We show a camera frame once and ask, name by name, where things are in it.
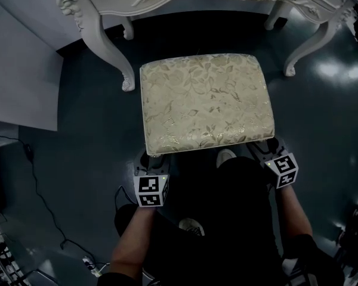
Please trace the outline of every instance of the floral fabric cushion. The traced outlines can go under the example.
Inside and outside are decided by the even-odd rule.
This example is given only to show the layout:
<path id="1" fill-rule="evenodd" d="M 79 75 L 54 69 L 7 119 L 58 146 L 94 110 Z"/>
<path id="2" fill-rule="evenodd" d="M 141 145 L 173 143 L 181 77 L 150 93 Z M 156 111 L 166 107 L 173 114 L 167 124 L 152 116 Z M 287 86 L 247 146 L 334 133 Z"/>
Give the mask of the floral fabric cushion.
<path id="1" fill-rule="evenodd" d="M 140 69 L 150 156 L 274 136 L 264 75 L 251 55 L 170 58 Z"/>

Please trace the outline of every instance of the power cord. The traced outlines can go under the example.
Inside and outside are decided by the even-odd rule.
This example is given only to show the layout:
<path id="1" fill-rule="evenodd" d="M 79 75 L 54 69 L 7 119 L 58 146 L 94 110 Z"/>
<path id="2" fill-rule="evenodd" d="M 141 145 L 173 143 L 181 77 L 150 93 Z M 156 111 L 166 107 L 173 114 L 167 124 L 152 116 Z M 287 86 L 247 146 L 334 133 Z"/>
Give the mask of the power cord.
<path id="1" fill-rule="evenodd" d="M 126 193 L 125 188 L 121 185 L 121 186 L 117 189 L 117 191 L 115 192 L 115 195 L 114 195 L 115 212 L 118 212 L 117 197 L 118 197 L 118 194 L 119 194 L 119 192 L 120 192 L 121 190 L 124 192 L 124 194 L 125 194 L 125 196 L 126 196 L 126 199 L 127 199 L 130 203 L 132 203 L 132 204 L 137 204 L 137 203 L 135 203 L 135 202 L 132 201 L 132 199 L 130 198 L 130 196 Z"/>
<path id="2" fill-rule="evenodd" d="M 87 266 L 96 266 L 96 265 L 103 265 L 102 268 L 99 270 L 99 272 L 101 272 L 106 266 L 110 265 L 110 263 L 94 263 L 94 264 L 88 264 Z"/>
<path id="3" fill-rule="evenodd" d="M 94 255 L 93 255 L 91 252 L 89 252 L 88 250 L 86 250 L 85 248 L 83 248 L 83 246 L 81 246 L 80 244 L 78 244 L 78 243 L 76 243 L 75 241 L 72 241 L 72 240 L 68 239 L 68 237 L 66 237 L 64 231 L 62 231 L 62 229 L 58 226 L 57 220 L 56 220 L 56 218 L 55 218 L 55 215 L 54 215 L 53 211 L 50 209 L 50 207 L 48 206 L 47 201 L 45 200 L 44 196 L 42 196 L 42 195 L 39 193 L 39 191 L 38 191 L 38 179 L 37 179 L 36 174 L 35 174 L 35 165 L 34 165 L 34 162 L 33 162 L 33 159 L 35 158 L 35 155 L 34 155 L 32 149 L 31 149 L 30 145 L 29 145 L 29 144 L 25 144 L 22 140 L 17 139 L 17 138 L 9 138 L 9 137 L 7 137 L 7 136 L 1 136 L 1 135 L 0 135 L 0 138 L 5 138 L 5 139 L 9 139 L 9 140 L 16 140 L 16 141 L 21 142 L 21 143 L 23 144 L 23 149 L 24 149 L 25 156 L 26 156 L 26 158 L 28 159 L 28 161 L 29 161 L 29 162 L 31 163 L 31 165 L 32 165 L 32 176 L 33 176 L 33 178 L 34 178 L 34 180 L 35 180 L 36 195 L 37 195 L 38 197 L 40 197 L 40 199 L 41 199 L 42 202 L 44 203 L 45 208 L 48 210 L 48 212 L 49 212 L 50 215 L 52 216 L 53 224 L 54 224 L 55 228 L 56 228 L 58 231 L 60 231 L 60 233 L 62 234 L 62 236 L 63 236 L 63 238 L 64 238 L 64 240 L 60 243 L 60 248 L 61 248 L 62 250 L 64 250 L 66 243 L 68 243 L 68 242 L 69 242 L 69 243 L 72 243 L 73 245 L 75 245 L 75 246 L 77 246 L 78 248 L 80 248 L 82 251 L 88 253 L 88 254 L 91 256 L 91 258 L 92 258 L 92 260 L 94 261 L 94 263 L 97 263 L 97 261 L 95 260 Z"/>

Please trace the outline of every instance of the carved table leg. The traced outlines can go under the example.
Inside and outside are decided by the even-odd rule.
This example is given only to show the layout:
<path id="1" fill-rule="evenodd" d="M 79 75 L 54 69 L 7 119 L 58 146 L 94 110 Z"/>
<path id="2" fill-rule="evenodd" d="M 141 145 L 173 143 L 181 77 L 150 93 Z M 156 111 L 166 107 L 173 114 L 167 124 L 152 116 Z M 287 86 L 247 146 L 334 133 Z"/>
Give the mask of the carved table leg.
<path id="1" fill-rule="evenodd" d="M 339 11 L 337 11 L 334 17 L 332 17 L 328 22 L 320 24 L 315 34 L 293 51 L 293 53 L 285 61 L 285 76 L 294 76 L 296 74 L 294 65 L 300 58 L 317 51 L 333 38 L 341 22 L 346 21 L 347 17 L 351 13 L 351 9 L 347 7 L 351 7 L 352 5 L 353 3 L 351 1 L 346 2 L 346 4 Z"/>
<path id="2" fill-rule="evenodd" d="M 132 22 L 130 17 L 120 17 L 121 23 L 124 26 L 124 38 L 128 41 L 134 38 L 134 27 L 132 26 Z"/>
<path id="3" fill-rule="evenodd" d="M 81 35 L 86 45 L 93 53 L 122 72 L 125 79 L 122 84 L 122 90 L 134 90 L 134 71 L 126 57 L 106 36 L 102 26 L 102 19 L 99 14 L 96 15 L 95 18 L 91 17 L 90 20 L 85 21 L 85 28 L 81 30 Z"/>
<path id="4" fill-rule="evenodd" d="M 274 24 L 277 19 L 280 17 L 282 12 L 285 10 L 290 10 L 293 6 L 289 3 L 283 2 L 281 0 L 276 1 L 272 10 L 270 11 L 267 21 L 264 23 L 264 27 L 267 31 L 273 30 Z"/>

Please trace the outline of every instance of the white wall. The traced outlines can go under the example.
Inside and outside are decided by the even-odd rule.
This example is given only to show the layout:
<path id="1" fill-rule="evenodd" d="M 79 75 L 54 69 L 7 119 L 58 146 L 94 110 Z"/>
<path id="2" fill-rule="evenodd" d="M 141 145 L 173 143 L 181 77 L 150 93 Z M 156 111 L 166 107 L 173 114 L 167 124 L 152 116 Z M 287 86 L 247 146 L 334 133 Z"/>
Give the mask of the white wall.
<path id="1" fill-rule="evenodd" d="M 50 47 L 58 50 L 81 38 L 72 16 L 64 16 L 55 0 L 0 0 L 0 4 L 18 21 L 40 37 Z M 197 10 L 232 10 L 269 14 L 273 2 L 239 0 L 173 0 L 157 10 L 134 17 L 169 14 Z M 104 27 L 120 24 L 116 16 L 104 16 Z"/>
<path id="2" fill-rule="evenodd" d="M 57 130 L 62 63 L 0 6 L 0 122 Z"/>

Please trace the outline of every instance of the ornate white vanity table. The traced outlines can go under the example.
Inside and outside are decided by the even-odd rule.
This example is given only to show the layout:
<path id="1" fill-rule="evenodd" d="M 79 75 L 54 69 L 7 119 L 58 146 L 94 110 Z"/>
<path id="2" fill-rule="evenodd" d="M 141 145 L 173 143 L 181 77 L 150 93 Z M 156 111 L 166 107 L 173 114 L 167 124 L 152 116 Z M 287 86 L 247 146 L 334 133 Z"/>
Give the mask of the ornate white vanity table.
<path id="1" fill-rule="evenodd" d="M 106 36 L 102 27 L 101 15 L 111 14 L 122 17 L 126 39 L 134 37 L 130 16 L 154 10 L 170 0 L 56 0 L 64 15 L 73 15 L 77 27 L 87 46 L 104 61 L 119 69 L 124 75 L 122 89 L 135 88 L 135 76 L 125 56 Z M 264 26 L 271 30 L 284 8 L 295 7 L 314 23 L 320 23 L 317 32 L 299 46 L 286 60 L 284 74 L 295 75 L 294 65 L 302 57 L 314 52 L 328 43 L 339 24 L 351 12 L 358 0 L 271 0 L 276 1 Z"/>

